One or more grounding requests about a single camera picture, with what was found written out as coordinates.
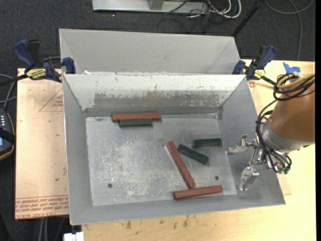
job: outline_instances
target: red block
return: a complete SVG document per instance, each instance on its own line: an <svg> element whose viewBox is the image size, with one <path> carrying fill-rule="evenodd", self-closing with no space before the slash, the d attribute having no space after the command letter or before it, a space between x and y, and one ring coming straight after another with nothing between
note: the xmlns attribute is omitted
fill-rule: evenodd
<svg viewBox="0 0 321 241"><path fill-rule="evenodd" d="M166 144L166 147L167 147L169 153L171 154L171 156L172 156L172 158L173 158L178 170L180 171L181 176L183 177L187 187L188 188L195 187L196 183L195 183L194 179L192 178L188 168L186 167L186 164L182 160L181 155L178 152L174 142L173 141L169 141Z"/></svg>
<svg viewBox="0 0 321 241"><path fill-rule="evenodd" d="M180 200L180 199L189 198L189 197L221 193L222 191L223 191L223 187L221 185L199 187L199 188L176 191L173 193L173 197L175 200Z"/></svg>
<svg viewBox="0 0 321 241"><path fill-rule="evenodd" d="M112 115L112 120L114 122L120 119L161 119L162 116L159 112L142 112L142 113L117 113Z"/></svg>

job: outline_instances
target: gray metal tray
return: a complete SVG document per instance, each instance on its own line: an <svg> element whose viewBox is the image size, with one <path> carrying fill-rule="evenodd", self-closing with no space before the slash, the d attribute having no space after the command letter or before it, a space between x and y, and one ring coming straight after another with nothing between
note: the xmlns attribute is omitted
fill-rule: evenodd
<svg viewBox="0 0 321 241"><path fill-rule="evenodd" d="M233 38L61 30L61 55L76 63L63 76L71 224L163 217L284 204L274 172L241 192L252 150L227 156L257 118ZM209 56L204 51L212 51ZM119 128L113 113L158 111L152 127ZM209 166L182 156L198 187L223 193L175 201L186 189L164 146L220 137L200 150Z"/></svg>

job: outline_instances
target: gray carpet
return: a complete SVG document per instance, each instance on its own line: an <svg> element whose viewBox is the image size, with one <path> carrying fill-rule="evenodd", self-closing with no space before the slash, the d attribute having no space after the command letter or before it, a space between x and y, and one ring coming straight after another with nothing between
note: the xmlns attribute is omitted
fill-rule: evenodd
<svg viewBox="0 0 321 241"><path fill-rule="evenodd" d="M255 1L241 0L242 14L237 19L212 16L206 22L204 17L197 21L174 14L93 12L92 0L0 0L0 73L14 76L18 67L24 67L13 53L13 46L20 39L40 39L42 55L54 56L59 55L59 28L230 36ZM287 0L267 1L278 10L294 10ZM297 9L310 2L291 1ZM240 56L253 58L260 45L273 45L277 50L276 60L315 60L315 0L299 15L302 23L299 55L298 14L283 15L263 4L236 38ZM0 100L5 98L8 88L0 87ZM16 101L10 102L8 112L15 121ZM0 161L0 179L0 214L8 232L14 240L38 240L40 219L14 220L15 154ZM48 240L54 240L61 221L59 217L49 218ZM71 231L67 220L62 227L62 232L66 231Z"/></svg>

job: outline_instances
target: rectangular block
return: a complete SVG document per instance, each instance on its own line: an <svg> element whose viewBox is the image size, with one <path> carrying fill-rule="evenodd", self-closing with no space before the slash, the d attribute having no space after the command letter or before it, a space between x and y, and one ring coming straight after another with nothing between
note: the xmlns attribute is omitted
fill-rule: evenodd
<svg viewBox="0 0 321 241"><path fill-rule="evenodd" d="M223 191L223 187L221 185L200 187L200 188L176 191L173 193L173 197L175 200L181 200L184 198L196 197L201 195L221 193L222 191Z"/></svg>
<svg viewBox="0 0 321 241"><path fill-rule="evenodd" d="M142 119L120 119L119 126L121 128L125 127L145 127L152 126L152 120L150 118Z"/></svg>
<svg viewBox="0 0 321 241"><path fill-rule="evenodd" d="M197 139L193 140L192 148L202 147L202 146L220 146L222 140L220 138L215 139Z"/></svg>
<svg viewBox="0 0 321 241"><path fill-rule="evenodd" d="M143 112L143 113L117 113L112 115L112 120L114 122L120 119L142 119L150 118L153 120L161 119L162 116L159 112Z"/></svg>
<svg viewBox="0 0 321 241"><path fill-rule="evenodd" d="M186 167L186 164L184 163L184 161L181 158L181 155L179 154L175 144L173 141L169 141L166 144L166 147L169 151L169 153L171 154L178 170L180 171L181 176L183 177L186 185L188 188L193 188L196 186L196 183L194 181L194 179L192 178L188 168Z"/></svg>
<svg viewBox="0 0 321 241"><path fill-rule="evenodd" d="M183 146L183 145L179 145L177 150L181 154L186 155L186 156L188 156L188 157L190 157L200 163L209 164L209 158L206 155L203 155L193 149L190 149L190 148Z"/></svg>

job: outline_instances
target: clamp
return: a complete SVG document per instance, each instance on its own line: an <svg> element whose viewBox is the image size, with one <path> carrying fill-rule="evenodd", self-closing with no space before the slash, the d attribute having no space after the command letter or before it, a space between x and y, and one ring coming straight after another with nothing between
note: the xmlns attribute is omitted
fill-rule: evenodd
<svg viewBox="0 0 321 241"><path fill-rule="evenodd" d="M247 80L259 80L263 79L268 83L275 85L276 83L271 79L265 77L264 67L273 60L276 54L276 50L273 46L260 46L258 56L252 60L249 66L245 65L245 62L240 60L235 65L232 74L240 74L245 69L245 75Z"/></svg>
<svg viewBox="0 0 321 241"><path fill-rule="evenodd" d="M48 62L41 62L39 59L39 40L31 40L27 43L26 39L18 41L14 46L14 53L17 57L27 64L23 77L32 80L48 79L61 82L61 74L55 71ZM63 73L74 74L76 72L73 60L66 57L62 60L65 67Z"/></svg>

